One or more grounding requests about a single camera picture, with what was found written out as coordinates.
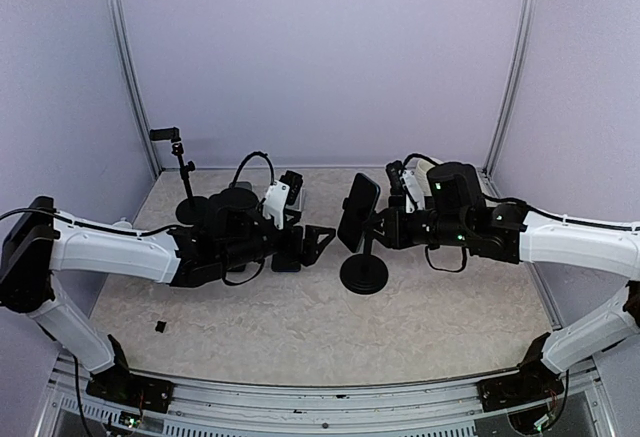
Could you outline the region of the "black round base phone stand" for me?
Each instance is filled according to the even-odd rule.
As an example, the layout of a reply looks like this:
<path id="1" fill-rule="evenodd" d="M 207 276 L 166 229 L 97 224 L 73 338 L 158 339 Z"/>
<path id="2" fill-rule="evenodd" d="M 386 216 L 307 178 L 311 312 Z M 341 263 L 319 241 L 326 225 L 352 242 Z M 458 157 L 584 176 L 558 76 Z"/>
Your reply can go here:
<path id="1" fill-rule="evenodd" d="M 237 181 L 235 183 L 231 182 L 229 184 L 229 188 L 230 189 L 245 189 L 245 190 L 248 190 L 248 191 L 252 191 L 253 190 L 253 185 L 249 181 Z"/>

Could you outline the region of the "black tall stand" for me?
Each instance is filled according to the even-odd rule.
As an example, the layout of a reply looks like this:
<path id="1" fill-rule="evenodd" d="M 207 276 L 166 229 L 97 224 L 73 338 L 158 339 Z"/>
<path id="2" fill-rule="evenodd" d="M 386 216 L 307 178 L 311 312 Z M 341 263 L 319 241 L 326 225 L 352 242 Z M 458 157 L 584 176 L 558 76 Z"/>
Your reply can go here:
<path id="1" fill-rule="evenodd" d="M 184 225 L 196 225 L 206 216 L 208 199 L 195 195 L 191 186 L 190 173 L 195 170 L 193 161 L 184 160 L 184 147 L 178 127 L 151 129 L 149 138 L 152 142 L 169 141 L 171 153 L 177 158 L 179 175 L 185 190 L 185 198 L 175 210 L 177 220 Z"/>
<path id="2" fill-rule="evenodd" d="M 352 293 L 373 295 L 384 289 L 389 272 L 385 262 L 373 254 L 377 217 L 370 217 L 362 225 L 361 237 L 353 254 L 340 267 L 340 281 Z"/>

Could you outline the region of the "silver folding phone stand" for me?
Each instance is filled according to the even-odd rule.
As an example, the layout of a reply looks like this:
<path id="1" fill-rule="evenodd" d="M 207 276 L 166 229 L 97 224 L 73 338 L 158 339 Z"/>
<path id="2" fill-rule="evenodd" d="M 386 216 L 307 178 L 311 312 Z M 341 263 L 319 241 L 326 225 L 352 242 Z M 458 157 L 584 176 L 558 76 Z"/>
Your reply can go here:
<path id="1" fill-rule="evenodd" d="M 290 188 L 289 193 L 287 195 L 287 200 L 285 204 L 285 215 L 286 216 L 294 216 L 298 214 L 302 214 L 305 207 L 306 201 L 306 189 L 294 189 Z"/>

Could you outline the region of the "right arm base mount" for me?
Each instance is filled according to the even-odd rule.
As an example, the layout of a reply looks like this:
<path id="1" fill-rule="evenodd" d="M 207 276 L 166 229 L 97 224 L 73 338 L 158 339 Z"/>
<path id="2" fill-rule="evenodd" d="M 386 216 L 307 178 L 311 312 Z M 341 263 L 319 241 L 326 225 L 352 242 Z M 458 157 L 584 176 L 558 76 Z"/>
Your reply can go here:
<path id="1" fill-rule="evenodd" d="M 477 389 L 484 412 L 516 407 L 562 394 L 562 380 L 551 374 L 516 373 L 502 377 L 483 379 Z"/>

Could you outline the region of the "black phone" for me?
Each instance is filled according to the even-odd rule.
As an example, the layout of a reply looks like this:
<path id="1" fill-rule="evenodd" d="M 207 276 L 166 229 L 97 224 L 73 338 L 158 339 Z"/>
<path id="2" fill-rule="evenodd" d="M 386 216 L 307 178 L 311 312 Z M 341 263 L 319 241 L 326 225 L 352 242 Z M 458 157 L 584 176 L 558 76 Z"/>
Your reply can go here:
<path id="1" fill-rule="evenodd" d="M 298 260 L 276 254 L 271 260 L 271 270 L 276 273 L 296 273 L 301 270 Z"/>

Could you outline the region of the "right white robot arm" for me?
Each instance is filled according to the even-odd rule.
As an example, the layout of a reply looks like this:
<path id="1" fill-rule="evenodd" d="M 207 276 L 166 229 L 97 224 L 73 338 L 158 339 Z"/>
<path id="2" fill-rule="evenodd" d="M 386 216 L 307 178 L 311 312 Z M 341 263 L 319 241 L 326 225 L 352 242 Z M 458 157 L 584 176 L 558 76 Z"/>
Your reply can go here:
<path id="1" fill-rule="evenodd" d="M 402 161 L 385 168 L 391 197 L 383 211 L 381 243 L 394 250 L 422 246 L 426 252 L 457 247 L 498 262 L 555 263 L 617 274 L 626 284 L 613 297 L 569 326 L 531 344 L 513 376 L 511 390 L 535 399 L 551 376 L 639 333 L 639 227 L 579 220 L 538 210 L 515 198 L 493 198 L 481 189 L 470 164 L 445 162 L 425 174 L 424 193 Z"/>

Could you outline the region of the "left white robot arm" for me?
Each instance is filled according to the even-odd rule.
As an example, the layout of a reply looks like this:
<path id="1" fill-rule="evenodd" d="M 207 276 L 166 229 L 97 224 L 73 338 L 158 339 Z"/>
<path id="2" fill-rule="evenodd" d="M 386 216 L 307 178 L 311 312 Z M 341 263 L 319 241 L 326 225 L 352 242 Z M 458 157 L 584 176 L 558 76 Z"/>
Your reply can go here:
<path id="1" fill-rule="evenodd" d="M 25 314 L 91 375 L 92 384 L 121 402 L 140 391 L 119 342 L 99 332 L 56 281 L 57 271 L 142 278 L 177 288 L 226 281 L 231 270 L 269 257 L 309 267 L 335 238 L 330 227 L 301 226 L 290 209 L 302 188 L 296 172 L 272 178 L 263 197 L 236 180 L 222 191 L 191 198 L 178 223 L 141 231 L 59 211 L 48 196 L 14 210 L 18 221 L 1 249 L 1 304 Z"/>

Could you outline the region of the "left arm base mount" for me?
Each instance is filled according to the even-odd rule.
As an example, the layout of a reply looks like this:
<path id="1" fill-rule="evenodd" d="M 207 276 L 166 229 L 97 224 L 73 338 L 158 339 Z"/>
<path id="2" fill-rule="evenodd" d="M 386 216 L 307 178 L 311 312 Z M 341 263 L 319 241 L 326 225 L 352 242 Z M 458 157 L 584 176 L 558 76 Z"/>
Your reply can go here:
<path id="1" fill-rule="evenodd" d="M 166 414 L 173 396 L 174 384 L 171 381 L 133 375 L 125 381 L 99 383 L 91 380 L 86 392 L 92 397 L 136 408 Z"/>

